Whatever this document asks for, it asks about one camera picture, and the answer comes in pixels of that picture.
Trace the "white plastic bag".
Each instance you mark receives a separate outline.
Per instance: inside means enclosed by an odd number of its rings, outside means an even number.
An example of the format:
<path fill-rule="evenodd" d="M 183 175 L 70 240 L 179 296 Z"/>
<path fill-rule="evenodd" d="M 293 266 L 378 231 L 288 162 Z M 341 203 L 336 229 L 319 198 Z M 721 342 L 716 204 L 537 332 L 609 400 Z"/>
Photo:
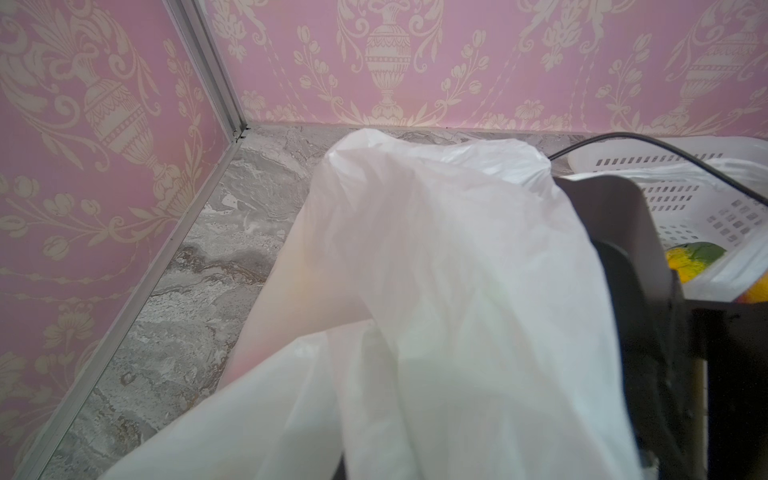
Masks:
<path fill-rule="evenodd" d="M 639 479 L 603 267 L 535 147 L 343 137 L 217 391 L 110 479 Z"/>

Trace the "green yellow corn toy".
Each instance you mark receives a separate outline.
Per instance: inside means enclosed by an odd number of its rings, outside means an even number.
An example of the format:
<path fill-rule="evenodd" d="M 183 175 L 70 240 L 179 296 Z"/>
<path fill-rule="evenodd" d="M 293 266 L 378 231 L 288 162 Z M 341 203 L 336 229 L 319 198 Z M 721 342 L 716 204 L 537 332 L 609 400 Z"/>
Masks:
<path fill-rule="evenodd" d="M 665 255 L 669 268 L 676 271 L 680 281 L 685 284 L 704 272 L 725 253 L 726 250 L 716 244 L 695 242 L 672 247 Z"/>

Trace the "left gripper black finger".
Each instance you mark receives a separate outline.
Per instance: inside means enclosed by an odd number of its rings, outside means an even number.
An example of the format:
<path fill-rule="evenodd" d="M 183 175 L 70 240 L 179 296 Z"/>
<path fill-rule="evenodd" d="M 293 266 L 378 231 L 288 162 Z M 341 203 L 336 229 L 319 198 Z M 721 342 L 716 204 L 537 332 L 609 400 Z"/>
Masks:
<path fill-rule="evenodd" d="M 703 479 L 692 333 L 642 190 L 617 176 L 556 179 L 596 248 L 621 349 L 623 389 L 640 451 L 662 479 Z"/>

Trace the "white plastic mesh basket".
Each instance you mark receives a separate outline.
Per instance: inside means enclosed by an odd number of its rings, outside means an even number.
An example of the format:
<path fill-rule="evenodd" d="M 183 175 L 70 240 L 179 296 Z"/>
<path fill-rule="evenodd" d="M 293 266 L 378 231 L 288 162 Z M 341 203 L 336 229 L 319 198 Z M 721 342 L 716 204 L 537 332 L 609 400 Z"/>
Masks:
<path fill-rule="evenodd" d="M 575 179 L 620 176 L 643 192 L 665 252 L 710 242 L 726 253 L 683 284 L 688 299 L 767 299 L 767 208 L 690 162 L 634 139 L 612 139 L 567 156 Z"/>

